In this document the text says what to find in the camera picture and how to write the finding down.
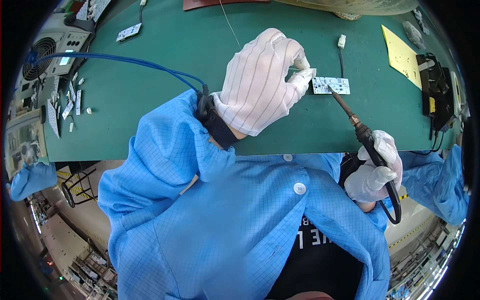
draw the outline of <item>white glove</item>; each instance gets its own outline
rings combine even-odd
[[[365,164],[345,180],[345,190],[348,196],[360,203],[370,203],[382,200],[388,196],[384,185],[393,180],[398,191],[402,184],[403,165],[395,147],[395,140],[388,133],[375,130],[372,132],[374,148],[387,162],[387,167],[376,167],[370,159],[367,150],[362,146],[358,152],[359,160]]]
[[[293,73],[288,82],[288,68]],[[308,89],[316,69],[310,69],[302,46],[281,31],[269,28],[235,53],[227,65],[221,92],[212,93],[215,109],[226,124],[257,136],[268,125],[288,115]]]

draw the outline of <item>blue cable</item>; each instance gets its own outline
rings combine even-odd
[[[49,60],[49,59],[52,59],[54,57],[99,58],[99,59],[129,62],[129,63],[134,63],[134,64],[137,64],[137,65],[149,67],[149,68],[152,68],[152,69],[162,70],[162,71],[165,71],[167,73],[170,73],[172,76],[175,76],[177,79],[179,79],[180,81],[182,81],[183,83],[185,83],[186,85],[191,87],[195,92],[198,92],[198,90],[193,85],[191,85],[188,81],[181,78],[179,75],[190,77],[190,78],[200,82],[202,85],[205,85],[205,83],[202,80],[198,79],[195,76],[187,74],[187,73],[183,73],[183,72],[179,72],[179,71],[175,71],[175,70],[170,70],[170,69],[167,69],[167,68],[165,68],[161,65],[158,65],[158,64],[150,62],[150,61],[140,60],[140,59],[135,59],[135,58],[130,58],[130,57],[124,57],[124,56],[111,55],[111,54],[86,53],[86,52],[64,52],[64,53],[50,54],[50,55],[44,56],[44,57],[36,60],[36,53],[30,53],[29,58],[28,58],[28,60],[29,60],[28,63],[36,65],[36,64],[39,64],[40,62],[42,62],[44,60]]]

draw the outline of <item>white button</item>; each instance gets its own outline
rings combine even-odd
[[[293,191],[298,195],[303,195],[307,192],[307,187],[305,184],[297,182],[293,185]]]

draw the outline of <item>green tabletop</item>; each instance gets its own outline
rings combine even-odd
[[[115,42],[119,31],[138,23],[138,7],[135,2],[109,16],[89,51],[153,61],[201,78],[211,92],[220,90],[227,63],[239,51],[220,6],[184,12],[182,1],[150,1],[143,10],[140,34]],[[225,11],[242,46],[263,30],[278,28],[302,44],[311,66],[318,70],[317,76],[341,77],[336,44],[345,34],[342,53],[351,95],[343,98],[353,112],[373,130],[391,134],[399,150],[431,148],[430,119],[421,114],[420,89],[389,66],[381,24],[417,53],[433,52],[443,66],[458,71],[434,30],[430,36],[423,35],[425,51],[407,40],[402,22],[418,26],[411,13],[362,16],[350,22],[330,12],[275,1],[229,4]],[[81,77],[85,78],[82,107],[92,107],[94,113],[74,115],[72,132],[71,119],[60,119],[60,139],[48,122],[44,124],[50,161],[125,159],[128,140],[135,135],[139,119],[188,89],[165,72],[109,60],[89,59],[79,70]],[[442,148],[452,146],[457,132],[456,124],[445,133]],[[346,114],[332,96],[314,95],[310,87],[288,116],[257,137],[241,140],[235,149],[239,155],[264,155],[357,151],[359,146]]]

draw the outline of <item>stool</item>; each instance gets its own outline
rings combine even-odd
[[[63,194],[65,195],[65,199],[67,200],[67,203],[68,203],[72,208],[75,208],[75,205],[82,204],[82,203],[84,203],[84,202],[90,201],[90,200],[95,199],[95,198],[97,197],[97,196],[93,196],[93,191],[92,191],[92,196],[90,196],[89,194],[86,193],[87,191],[89,191],[89,190],[92,189],[92,186],[90,185],[90,179],[89,179],[88,176],[91,175],[91,174],[92,174],[93,172],[95,172],[95,171],[96,171],[96,168],[93,169],[93,171],[91,171],[91,172],[88,173],[88,174],[85,173],[85,172],[83,172],[83,171],[74,173],[74,174],[70,175],[70,177],[68,177],[67,180],[65,180],[64,182],[61,183],[61,189],[62,189],[62,191],[63,191]],[[75,176],[75,175],[77,175],[77,174],[80,174],[80,173],[84,174],[85,176],[79,178],[79,179],[77,180],[77,182],[75,182],[74,184],[72,184],[70,187],[67,186],[66,182],[68,182],[73,176]],[[84,188],[83,188],[83,186],[82,186],[82,180],[84,180],[85,178],[87,178],[87,180],[88,180],[88,186],[89,186],[89,188],[86,189],[86,190],[84,190]],[[73,189],[78,183],[80,183],[81,191],[80,191],[79,193],[76,193],[75,195],[72,195],[72,193],[71,193],[70,191],[71,191],[71,189]],[[78,195],[80,195],[80,194],[85,194],[85,195],[89,196],[90,198],[85,199],[85,200],[83,200],[83,201],[80,201],[80,202],[76,203],[76,202],[73,200],[73,197],[78,196]]]

